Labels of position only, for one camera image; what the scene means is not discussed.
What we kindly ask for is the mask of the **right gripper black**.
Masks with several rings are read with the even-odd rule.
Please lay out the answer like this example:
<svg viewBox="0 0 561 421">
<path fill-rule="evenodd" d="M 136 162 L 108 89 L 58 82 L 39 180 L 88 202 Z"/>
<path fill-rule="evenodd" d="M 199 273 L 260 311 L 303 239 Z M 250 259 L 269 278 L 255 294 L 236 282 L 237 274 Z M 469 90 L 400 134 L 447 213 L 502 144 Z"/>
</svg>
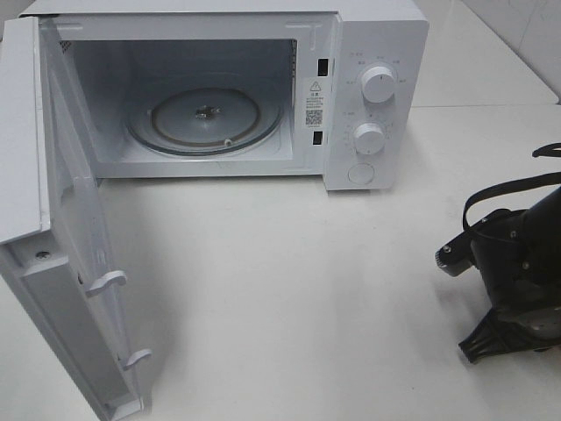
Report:
<svg viewBox="0 0 561 421">
<path fill-rule="evenodd" d="M 560 346 L 559 337 L 535 337 L 497 315 L 521 316 L 560 307 L 559 189 L 528 209 L 491 212 L 437 250 L 436 263 L 450 276 L 477 268 L 494 308 L 458 344 L 470 363 Z"/>
</svg>

